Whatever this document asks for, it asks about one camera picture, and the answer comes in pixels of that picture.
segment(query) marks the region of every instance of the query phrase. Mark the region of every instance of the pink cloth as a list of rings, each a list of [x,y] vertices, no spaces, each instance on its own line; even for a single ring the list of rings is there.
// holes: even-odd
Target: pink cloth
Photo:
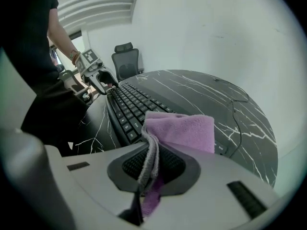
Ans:
[[[210,116],[147,112],[142,130],[147,137],[157,137],[162,142],[172,142],[214,153],[214,119]],[[152,168],[152,164],[144,163],[143,169],[146,167]],[[150,216],[158,206],[163,185],[162,175],[159,174],[152,188],[145,194],[141,205],[143,217]]]
[[[214,118],[206,115],[147,112],[144,125],[159,141],[214,153]]]

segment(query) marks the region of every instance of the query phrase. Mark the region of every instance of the person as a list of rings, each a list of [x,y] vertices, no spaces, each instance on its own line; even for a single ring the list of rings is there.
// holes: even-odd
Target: person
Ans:
[[[74,155],[68,142],[73,142],[88,106],[58,79],[47,36],[72,61],[80,52],[59,23],[58,0],[13,0],[13,3],[2,15],[6,18],[6,23],[1,25],[5,32],[2,46],[36,93],[21,129],[44,144],[57,147],[62,156]]]

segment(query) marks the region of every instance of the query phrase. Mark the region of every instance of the black marble tabletop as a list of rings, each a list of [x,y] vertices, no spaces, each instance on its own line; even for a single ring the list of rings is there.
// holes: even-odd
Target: black marble tabletop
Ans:
[[[217,77],[188,70],[160,70],[125,80],[148,93],[177,113],[204,114],[214,118],[215,153],[231,159],[274,186],[278,157],[273,130],[260,107],[247,94]],[[80,121],[74,150],[78,154],[96,153],[120,148],[111,125],[106,96],[99,96]]]

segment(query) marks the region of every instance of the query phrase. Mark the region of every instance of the black mesh chair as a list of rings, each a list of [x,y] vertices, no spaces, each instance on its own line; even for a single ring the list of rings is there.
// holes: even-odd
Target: black mesh chair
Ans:
[[[65,88],[70,89],[74,92],[75,96],[83,99],[83,95],[89,90],[89,87],[84,87],[75,77],[72,71],[66,70],[59,74],[59,79],[63,80]],[[92,98],[92,95],[89,95],[90,99],[84,102],[89,102]]]
[[[139,69],[138,66],[139,50],[133,48],[132,43],[117,45],[114,51],[112,60],[118,81],[143,73],[144,69]]]

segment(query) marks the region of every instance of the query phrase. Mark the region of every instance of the gray cloth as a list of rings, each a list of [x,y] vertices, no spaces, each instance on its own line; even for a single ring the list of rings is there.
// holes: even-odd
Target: gray cloth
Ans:
[[[149,148],[146,154],[142,171],[138,178],[141,192],[145,190],[149,181],[155,181],[159,173],[159,140],[156,136],[150,135],[147,132],[145,125],[143,125],[142,127],[142,135],[145,139],[148,140]]]

